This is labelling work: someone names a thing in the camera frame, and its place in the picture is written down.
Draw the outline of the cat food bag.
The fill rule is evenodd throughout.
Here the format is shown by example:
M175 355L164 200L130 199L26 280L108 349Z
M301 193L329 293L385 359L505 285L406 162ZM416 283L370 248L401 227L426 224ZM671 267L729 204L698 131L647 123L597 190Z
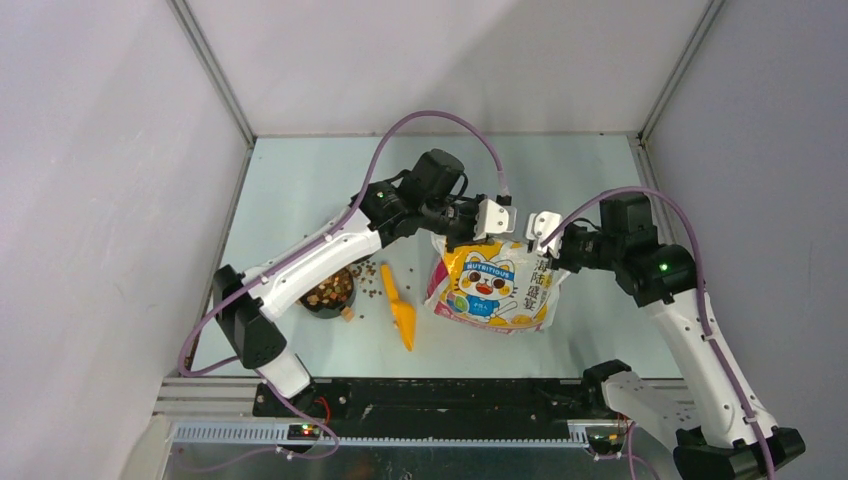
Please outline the cat food bag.
M554 320L561 285L554 270L527 245L507 239L447 249L433 234L437 261L424 305L435 315L505 335L537 332Z

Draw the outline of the yellow plastic food scoop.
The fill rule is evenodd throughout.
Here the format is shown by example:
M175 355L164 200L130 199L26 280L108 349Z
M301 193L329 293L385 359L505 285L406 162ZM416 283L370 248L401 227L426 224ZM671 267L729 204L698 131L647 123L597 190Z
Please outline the yellow plastic food scoop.
M412 352L415 348L416 310L412 304L401 298L388 264L383 263L380 265L380 274L394 324L397 326L405 349Z

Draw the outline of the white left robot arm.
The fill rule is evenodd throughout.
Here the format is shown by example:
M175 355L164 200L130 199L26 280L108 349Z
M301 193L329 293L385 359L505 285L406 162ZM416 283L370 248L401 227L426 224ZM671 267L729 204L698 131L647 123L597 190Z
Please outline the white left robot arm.
M456 157L430 150L410 170L387 180L367 180L323 230L266 265L243 272L226 265L215 273L212 319L237 361L260 376L290 415L311 412L316 390L275 319L330 275L420 230L466 245L508 226L507 197L453 194L464 176Z

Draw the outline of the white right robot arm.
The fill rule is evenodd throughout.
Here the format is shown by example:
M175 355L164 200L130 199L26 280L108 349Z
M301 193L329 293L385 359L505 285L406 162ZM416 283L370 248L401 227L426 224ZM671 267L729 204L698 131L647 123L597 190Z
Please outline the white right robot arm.
M660 198L647 187L604 191L592 199L601 219L594 230L579 224L578 212L542 212L529 222L526 236L552 268L614 275L660 332L694 403L681 410L610 360L585 372L583 408L634 421L671 452L684 479L772 479L805 452L805 441L778 424L735 360L711 307L693 226L685 225L686 245L659 240L651 206Z

